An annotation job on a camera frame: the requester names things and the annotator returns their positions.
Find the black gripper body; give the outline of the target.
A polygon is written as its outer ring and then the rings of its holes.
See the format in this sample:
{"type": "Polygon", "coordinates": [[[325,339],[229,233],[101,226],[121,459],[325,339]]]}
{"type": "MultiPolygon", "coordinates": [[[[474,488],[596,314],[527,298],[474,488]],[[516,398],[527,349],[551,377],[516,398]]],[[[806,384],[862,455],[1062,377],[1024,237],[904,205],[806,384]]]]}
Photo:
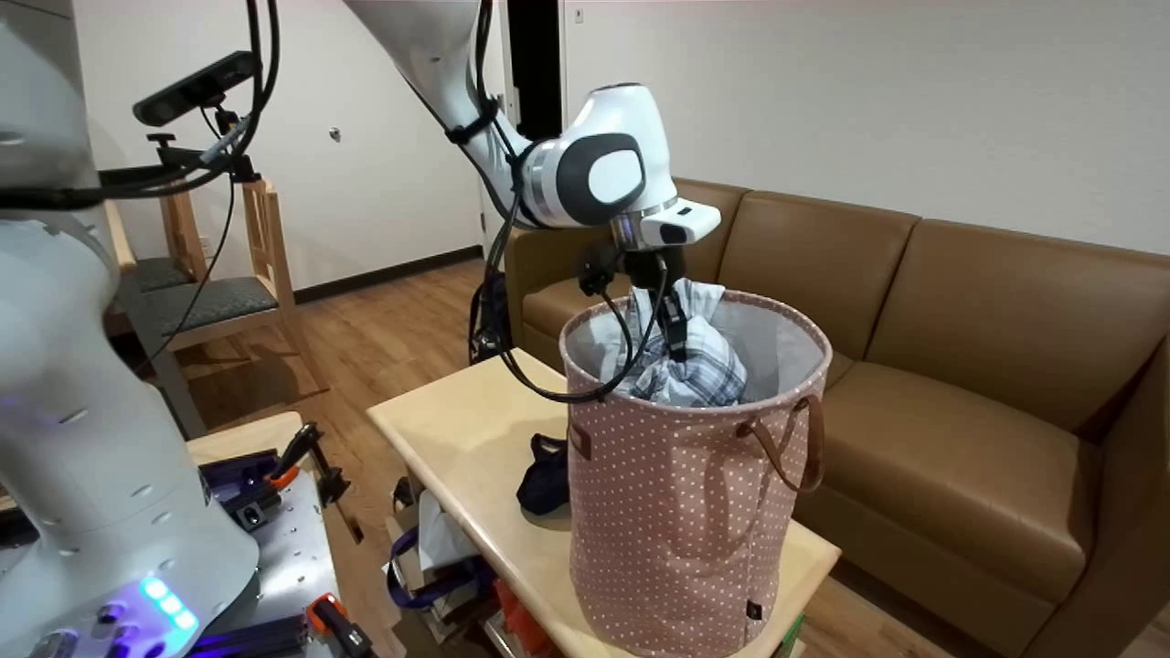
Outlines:
{"type": "Polygon", "coordinates": [[[686,355],[686,310],[678,292],[684,256],[678,248],[628,251],[617,240],[596,240],[577,265],[577,290],[601,298],[617,275],[652,298],[655,328],[667,336],[667,355],[686,355]]]}

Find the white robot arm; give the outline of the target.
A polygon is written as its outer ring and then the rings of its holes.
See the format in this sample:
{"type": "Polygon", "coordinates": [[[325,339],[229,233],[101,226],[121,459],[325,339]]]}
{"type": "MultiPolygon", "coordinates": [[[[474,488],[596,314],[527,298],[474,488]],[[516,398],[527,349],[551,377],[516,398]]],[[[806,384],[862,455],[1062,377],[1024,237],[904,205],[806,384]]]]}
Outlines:
{"type": "MultiPolygon", "coordinates": [[[[659,103],[641,84],[587,94],[530,144],[478,87],[485,0],[343,0],[410,92],[472,161],[495,205],[539,229],[612,226],[637,251],[718,229],[670,175],[659,103]]],[[[35,529],[0,576],[0,652],[121,605],[140,649],[184,658],[244,591],[261,545],[205,484],[162,392],[109,349],[118,292],[105,210],[229,172],[261,120],[240,117],[189,164],[130,186],[91,164],[68,0],[0,0],[0,488],[35,529]]]]}

